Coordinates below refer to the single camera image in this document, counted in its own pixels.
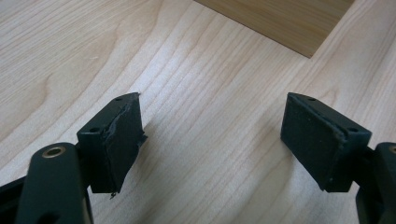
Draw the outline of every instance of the wooden board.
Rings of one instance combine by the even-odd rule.
[[[354,0],[196,0],[311,58]]]
[[[148,140],[95,224],[357,224],[357,186],[322,192],[280,127],[294,91],[396,141],[395,11],[356,1],[307,59],[192,0],[0,1],[0,185],[139,91]]]

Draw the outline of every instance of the light wood surface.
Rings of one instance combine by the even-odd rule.
[[[310,58],[354,0],[196,0]]]
[[[396,1],[356,0],[313,58],[176,0],[0,2],[0,185],[112,98],[141,92],[148,141],[96,223],[358,223],[279,139],[286,94],[396,141]]]

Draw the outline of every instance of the wood grain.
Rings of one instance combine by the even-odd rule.
[[[148,141],[95,223],[358,223],[279,139],[286,94],[396,141],[396,1],[356,0],[307,59],[193,1],[0,2],[0,185],[114,97],[141,92]]]
[[[311,58],[354,0],[196,0]]]

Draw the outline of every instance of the mounting hole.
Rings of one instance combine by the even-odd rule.
[[[389,147],[389,150],[390,150],[391,152],[393,152],[394,154],[396,154],[396,146],[391,146],[391,147]]]
[[[42,156],[44,158],[50,159],[64,154],[65,151],[65,147],[52,147],[47,149]]]
[[[356,129],[356,128],[347,128],[347,130],[350,131],[350,132],[353,132],[353,133],[356,133],[356,132],[359,131],[359,130]]]
[[[49,212],[41,216],[38,219],[37,224],[53,224],[56,223],[60,217],[61,216],[57,213]]]
[[[99,128],[91,128],[90,133],[98,133],[99,130],[100,130]]]

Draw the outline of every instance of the wooden table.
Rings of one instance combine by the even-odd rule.
[[[0,2],[0,185],[112,98],[149,136],[95,223],[358,223],[279,139],[289,91],[396,141],[396,1],[356,0],[312,59],[191,0]]]

